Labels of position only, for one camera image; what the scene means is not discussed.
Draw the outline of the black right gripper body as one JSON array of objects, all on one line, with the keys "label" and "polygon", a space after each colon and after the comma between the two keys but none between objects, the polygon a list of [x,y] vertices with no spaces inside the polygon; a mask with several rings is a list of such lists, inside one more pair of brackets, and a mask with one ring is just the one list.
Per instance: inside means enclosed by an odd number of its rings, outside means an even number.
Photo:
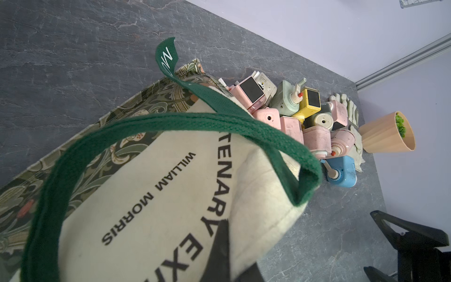
[{"label": "black right gripper body", "polygon": [[433,249],[405,249],[398,251],[399,282],[449,282],[451,253]]}]

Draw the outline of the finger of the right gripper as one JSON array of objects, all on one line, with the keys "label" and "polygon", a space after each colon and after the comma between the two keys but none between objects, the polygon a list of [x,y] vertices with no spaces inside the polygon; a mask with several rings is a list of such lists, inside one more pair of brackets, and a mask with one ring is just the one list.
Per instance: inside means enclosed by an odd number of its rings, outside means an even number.
[{"label": "finger of the right gripper", "polygon": [[370,215],[397,251],[430,250],[449,246],[448,235],[443,230],[408,222],[380,210],[372,211]]},{"label": "finger of the right gripper", "polygon": [[393,277],[374,267],[364,267],[364,272],[370,282],[397,282]]}]

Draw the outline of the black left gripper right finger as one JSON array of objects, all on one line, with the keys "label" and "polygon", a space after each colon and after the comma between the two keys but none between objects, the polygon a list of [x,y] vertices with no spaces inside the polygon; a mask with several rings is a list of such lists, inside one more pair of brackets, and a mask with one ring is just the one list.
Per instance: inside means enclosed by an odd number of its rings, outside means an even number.
[{"label": "black left gripper right finger", "polygon": [[236,282],[264,282],[257,264],[253,264],[236,279]]}]

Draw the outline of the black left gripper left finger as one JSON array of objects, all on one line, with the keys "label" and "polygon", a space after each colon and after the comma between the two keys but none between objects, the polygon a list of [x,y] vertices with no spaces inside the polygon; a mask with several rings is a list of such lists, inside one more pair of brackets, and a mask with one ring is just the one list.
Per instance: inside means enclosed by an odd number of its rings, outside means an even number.
[{"label": "black left gripper left finger", "polygon": [[229,221],[219,222],[201,282],[230,282]]}]

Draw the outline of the blue pencil sharpener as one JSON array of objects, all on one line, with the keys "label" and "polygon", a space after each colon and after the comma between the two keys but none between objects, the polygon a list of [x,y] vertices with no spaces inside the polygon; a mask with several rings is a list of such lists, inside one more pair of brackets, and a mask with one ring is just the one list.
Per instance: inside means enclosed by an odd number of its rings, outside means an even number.
[{"label": "blue pencil sharpener", "polygon": [[352,188],[357,183],[354,159],[350,156],[320,161],[326,168],[327,181],[342,188]]}]

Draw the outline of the cream tote bag green handles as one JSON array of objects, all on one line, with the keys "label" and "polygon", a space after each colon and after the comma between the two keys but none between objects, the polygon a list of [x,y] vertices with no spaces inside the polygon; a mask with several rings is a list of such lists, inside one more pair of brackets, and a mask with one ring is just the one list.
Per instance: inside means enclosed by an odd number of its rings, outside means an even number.
[{"label": "cream tote bag green handles", "polygon": [[256,120],[198,60],[1,189],[3,282],[200,282],[229,221],[231,282],[271,250],[319,187],[310,150]]}]

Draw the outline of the round pink pencil sharpener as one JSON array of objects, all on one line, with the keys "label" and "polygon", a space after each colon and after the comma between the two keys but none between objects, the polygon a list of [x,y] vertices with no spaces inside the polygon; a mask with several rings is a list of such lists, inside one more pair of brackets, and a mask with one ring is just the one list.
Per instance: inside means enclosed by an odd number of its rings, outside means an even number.
[{"label": "round pink pencil sharpener", "polygon": [[348,129],[338,129],[331,133],[331,153],[326,157],[332,159],[346,156],[355,144],[355,135]]}]

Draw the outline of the olive green pencil sharpener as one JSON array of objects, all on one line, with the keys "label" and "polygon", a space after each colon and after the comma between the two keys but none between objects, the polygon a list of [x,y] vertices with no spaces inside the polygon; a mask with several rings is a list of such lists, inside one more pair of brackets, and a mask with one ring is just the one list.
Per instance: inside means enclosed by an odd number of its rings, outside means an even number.
[{"label": "olive green pencil sharpener", "polygon": [[334,119],[332,115],[328,112],[326,113],[316,113],[312,116],[306,118],[304,121],[304,127],[310,128],[313,126],[322,126],[325,129],[332,130],[334,125]]}]

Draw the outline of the yellow pencil sharpener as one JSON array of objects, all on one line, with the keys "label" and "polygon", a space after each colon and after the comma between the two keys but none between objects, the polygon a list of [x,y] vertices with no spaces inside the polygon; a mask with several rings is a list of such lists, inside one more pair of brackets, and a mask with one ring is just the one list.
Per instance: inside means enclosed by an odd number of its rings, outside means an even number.
[{"label": "yellow pencil sharpener", "polygon": [[321,110],[321,98],[316,89],[305,87],[302,89],[303,100],[299,103],[299,110],[291,117],[304,123],[306,118],[318,113]]}]

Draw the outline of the beige pencil sharpener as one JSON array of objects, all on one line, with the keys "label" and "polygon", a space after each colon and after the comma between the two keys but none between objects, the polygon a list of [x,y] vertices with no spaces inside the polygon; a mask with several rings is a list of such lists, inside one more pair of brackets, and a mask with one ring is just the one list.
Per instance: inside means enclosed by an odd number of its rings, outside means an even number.
[{"label": "beige pencil sharpener", "polygon": [[260,71],[255,70],[251,76],[254,78],[254,80],[257,82],[259,87],[264,92],[266,97],[265,104],[268,105],[277,92],[277,86],[269,79],[269,77],[266,74]]}]

